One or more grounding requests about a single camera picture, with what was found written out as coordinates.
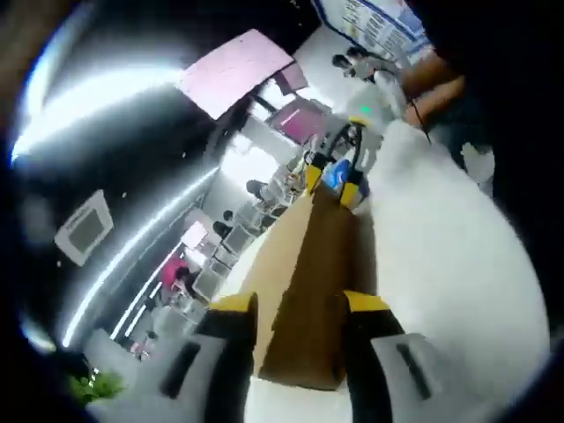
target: chair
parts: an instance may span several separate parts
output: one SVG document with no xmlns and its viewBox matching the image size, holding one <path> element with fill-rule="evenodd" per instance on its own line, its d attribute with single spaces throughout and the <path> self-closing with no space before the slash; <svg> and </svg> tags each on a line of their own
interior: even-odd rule
<svg viewBox="0 0 564 423">
<path fill-rule="evenodd" d="M 288 206 L 293 202 L 293 194 L 289 192 L 289 189 L 286 190 L 286 185 L 283 182 L 278 181 L 275 178 L 272 178 L 270 183 L 268 184 L 269 192 L 276 198 L 278 201 L 278 205 Z"/>
<path fill-rule="evenodd" d="M 222 243 L 229 251 L 239 256 L 255 238 L 256 237 L 242 225 L 235 225 Z"/>
<path fill-rule="evenodd" d="M 208 267 L 210 268 L 211 271 L 216 272 L 218 275 L 223 276 L 224 278 L 227 277 L 229 271 L 231 270 L 225 264 L 216 260 L 215 258 L 211 258 L 209 260 Z"/>
<path fill-rule="evenodd" d="M 219 289 L 219 286 L 225 281 L 225 278 L 210 268 L 205 268 L 197 275 L 192 288 L 203 298 L 211 301 L 213 295 Z"/>
<path fill-rule="evenodd" d="M 235 221 L 246 224 L 255 229 L 260 229 L 263 213 L 258 210 L 253 202 L 248 201 L 235 213 Z"/>
<path fill-rule="evenodd" d="M 235 266 L 235 263 L 237 263 L 238 257 L 226 249 L 223 245 L 219 244 L 211 255 L 210 260 L 215 260 L 216 262 L 224 264 L 228 268 L 232 268 Z"/>
</svg>

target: dark shirt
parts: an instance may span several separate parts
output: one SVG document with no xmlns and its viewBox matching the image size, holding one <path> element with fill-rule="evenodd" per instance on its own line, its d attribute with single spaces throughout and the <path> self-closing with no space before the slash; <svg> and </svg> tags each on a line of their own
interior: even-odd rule
<svg viewBox="0 0 564 423">
<path fill-rule="evenodd" d="M 563 308 L 561 24 L 551 21 L 559 14 L 542 0 L 409 3 L 436 53 L 479 100 L 495 157 L 493 195 L 531 255 L 550 319 Z"/>
<path fill-rule="evenodd" d="M 231 233 L 231 231 L 233 230 L 232 227 L 230 227 L 229 225 L 226 225 L 223 222 L 213 222 L 213 231 L 219 235 L 221 237 L 222 240 L 225 240 L 225 238 Z"/>
</svg>

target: person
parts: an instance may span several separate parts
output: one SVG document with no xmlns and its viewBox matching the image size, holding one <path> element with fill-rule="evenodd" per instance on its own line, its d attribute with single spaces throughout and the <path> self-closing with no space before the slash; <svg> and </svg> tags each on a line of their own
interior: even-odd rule
<svg viewBox="0 0 564 423">
<path fill-rule="evenodd" d="M 354 64 L 357 78 L 368 79 L 373 84 L 375 83 L 374 74 L 376 71 L 382 72 L 386 77 L 388 75 L 396 77 L 400 73 L 400 69 L 394 62 L 376 53 L 368 52 L 362 47 L 351 46 L 346 50 L 346 55 Z"/>
<path fill-rule="evenodd" d="M 416 78 L 418 69 L 401 71 L 392 61 L 362 47 L 352 46 L 346 50 L 349 59 L 356 63 L 354 72 L 357 78 L 375 83 L 375 72 L 381 72 L 384 78 Z M 454 162 L 464 171 L 466 165 L 462 147 L 470 142 L 477 148 L 487 145 L 487 136 L 483 130 L 483 116 L 471 94 L 464 87 L 464 78 L 460 77 L 445 84 L 430 86 L 420 98 L 408 96 L 412 104 L 405 112 L 405 120 L 416 128 L 425 128 L 432 134 L 432 139 L 444 145 Z"/>
<path fill-rule="evenodd" d="M 344 55 L 334 55 L 331 60 L 331 64 L 343 71 L 348 71 L 353 66 L 353 64 L 349 62 L 349 59 L 347 59 Z"/>
<path fill-rule="evenodd" d="M 174 272 L 174 286 L 180 287 L 186 293 L 190 295 L 190 297 L 194 299 L 198 299 L 199 295 L 194 291 L 192 287 L 194 282 L 196 282 L 197 274 L 195 272 L 191 272 L 190 269 L 186 266 L 181 266 Z"/>
<path fill-rule="evenodd" d="M 434 53 L 401 75 L 409 99 L 437 89 L 436 111 L 465 89 L 476 96 L 493 148 L 493 198 L 520 234 L 538 274 L 552 331 L 564 323 L 561 304 L 562 235 L 559 201 L 554 187 L 561 180 L 560 102 L 562 79 L 558 37 L 548 29 L 552 16 L 539 3 L 527 7 L 500 2 L 482 9 L 471 1 L 408 2 L 434 46 Z M 511 19 L 507 19 L 507 10 Z M 523 33 L 519 42 L 513 36 Z M 523 52 L 532 52 L 523 56 Z M 431 114 L 415 100 L 406 120 L 423 124 Z"/>
<path fill-rule="evenodd" d="M 247 192 L 255 196 L 258 201 L 262 201 L 264 203 L 272 202 L 275 199 L 268 191 L 268 183 L 260 182 L 256 179 L 247 181 Z"/>
<path fill-rule="evenodd" d="M 225 222 L 231 222 L 233 220 L 233 212 L 231 210 L 225 210 L 223 212 L 223 220 Z"/>
<path fill-rule="evenodd" d="M 346 56 L 334 55 L 331 63 L 336 68 L 342 70 L 346 78 L 359 78 L 365 82 L 375 84 L 374 70 L 370 71 L 366 66 L 360 66 L 359 69 L 357 69 L 355 64 L 351 63 Z"/>
<path fill-rule="evenodd" d="M 213 228 L 213 232 L 215 232 L 217 235 L 219 235 L 222 240 L 225 240 L 225 238 L 233 230 L 233 228 L 231 226 L 226 225 L 225 223 L 220 222 L 218 220 L 213 222 L 213 225 L 211 225 L 211 227 Z"/>
</svg>

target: fluorescent light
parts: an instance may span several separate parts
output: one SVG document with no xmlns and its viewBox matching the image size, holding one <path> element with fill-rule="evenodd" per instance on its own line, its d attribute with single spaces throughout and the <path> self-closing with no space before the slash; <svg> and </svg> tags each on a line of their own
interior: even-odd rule
<svg viewBox="0 0 564 423">
<path fill-rule="evenodd" d="M 104 282 L 108 276 L 115 270 L 117 265 L 128 255 L 128 253 L 140 242 L 143 237 L 169 212 L 171 212 L 176 205 L 178 205 L 183 198 L 185 198 L 188 194 L 192 193 L 195 189 L 197 189 L 200 185 L 206 182 L 212 175 L 218 170 L 216 167 L 205 174 L 202 178 L 196 181 L 194 184 L 187 187 L 178 197 L 175 197 L 171 202 L 169 202 L 165 207 L 160 209 L 149 221 L 147 221 L 135 234 L 133 238 L 128 240 L 122 247 L 122 249 L 114 256 L 111 262 L 108 263 L 106 269 L 98 276 L 92 287 L 88 290 L 85 297 L 80 302 L 77 311 L 75 312 L 74 316 L 69 322 L 69 326 L 64 333 L 63 338 L 63 346 L 68 347 L 71 344 L 72 336 L 74 335 L 75 330 L 77 329 L 78 323 L 82 316 L 86 312 L 86 309 L 92 302 L 94 295 L 102 288 Z"/>
<path fill-rule="evenodd" d="M 157 294 L 161 286 L 162 286 L 162 282 L 159 282 L 157 286 L 155 286 L 155 289 L 152 290 L 151 294 L 149 294 L 149 298 L 153 298 Z"/>
<path fill-rule="evenodd" d="M 168 67 L 126 68 L 82 81 L 50 101 L 24 128 L 11 152 L 11 161 L 78 121 L 153 87 L 173 84 L 181 72 Z"/>
<path fill-rule="evenodd" d="M 143 314 L 143 312 L 147 309 L 147 306 L 144 304 L 139 311 L 137 312 L 137 314 L 135 315 L 135 317 L 133 318 L 133 320 L 130 323 L 130 326 L 127 328 L 127 330 L 125 331 L 125 336 L 128 337 L 129 335 L 131 335 L 131 332 L 133 331 L 133 328 L 135 328 L 135 326 L 137 325 L 137 322 L 139 322 L 139 319 L 141 318 L 141 315 Z"/>
<path fill-rule="evenodd" d="M 125 324 L 125 321 L 130 316 L 131 311 L 133 311 L 133 308 L 135 307 L 137 302 L 141 299 L 141 297 L 143 296 L 143 294 L 145 293 L 145 291 L 147 290 L 147 288 L 151 284 L 152 280 L 156 278 L 157 274 L 165 266 L 168 259 L 174 254 L 176 249 L 178 249 L 178 247 L 181 246 L 181 244 L 182 244 L 182 241 L 180 241 L 176 244 L 176 246 L 173 248 L 173 250 L 170 253 L 168 253 L 168 256 L 166 256 L 165 259 L 162 261 L 162 263 L 159 264 L 159 267 L 157 269 L 155 269 L 155 271 L 152 273 L 152 275 L 143 284 L 143 286 L 141 287 L 141 290 L 137 293 L 137 295 L 135 296 L 135 298 L 133 299 L 131 304 L 127 307 L 127 309 L 125 310 L 125 313 L 123 313 L 123 315 L 122 315 L 122 318 L 119 320 L 117 325 L 114 327 L 114 330 L 112 330 L 112 333 L 109 336 L 110 339 L 113 340 L 113 339 L 115 339 L 115 337 L 117 337 L 117 334 L 122 329 L 123 325 Z"/>
</svg>

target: white wall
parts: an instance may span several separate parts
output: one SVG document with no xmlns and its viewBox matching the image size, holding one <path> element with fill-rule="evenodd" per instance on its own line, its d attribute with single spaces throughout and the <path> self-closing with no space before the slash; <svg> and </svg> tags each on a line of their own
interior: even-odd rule
<svg viewBox="0 0 564 423">
<path fill-rule="evenodd" d="M 331 64 L 334 55 L 343 55 L 351 45 L 347 39 L 321 26 L 293 55 L 308 83 L 335 106 L 346 102 L 365 86 L 358 79 L 345 78 L 343 72 Z"/>
<path fill-rule="evenodd" d="M 210 192 L 204 200 L 202 210 L 213 221 L 223 220 L 225 210 L 234 212 L 250 199 L 251 196 L 246 191 L 239 188 L 219 171 L 211 184 Z"/>
<path fill-rule="evenodd" d="M 264 122 L 250 116 L 241 129 L 241 134 L 250 139 L 253 144 L 267 152 L 278 163 L 287 163 L 296 154 L 298 146 L 275 130 L 269 128 Z"/>
</svg>

